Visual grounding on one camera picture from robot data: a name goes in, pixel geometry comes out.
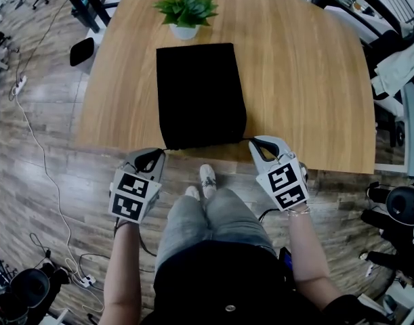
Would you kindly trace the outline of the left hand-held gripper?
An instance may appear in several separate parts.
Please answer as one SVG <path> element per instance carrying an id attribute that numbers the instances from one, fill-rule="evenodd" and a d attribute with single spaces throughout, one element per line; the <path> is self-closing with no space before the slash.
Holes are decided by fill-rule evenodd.
<path id="1" fill-rule="evenodd" d="M 116 170 L 110 184 L 108 212 L 119 219 L 141 223 L 159 197 L 165 160 L 166 154 L 160 148 L 128 154 L 127 163 Z"/>

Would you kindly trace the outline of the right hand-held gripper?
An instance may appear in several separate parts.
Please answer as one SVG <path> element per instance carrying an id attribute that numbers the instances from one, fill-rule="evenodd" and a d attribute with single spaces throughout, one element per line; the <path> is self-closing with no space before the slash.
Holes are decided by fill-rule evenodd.
<path id="1" fill-rule="evenodd" d="M 259 135 L 249 141 L 249 151 L 258 172 L 256 181 L 280 211 L 306 202 L 308 172 L 295 153 L 279 137 Z"/>

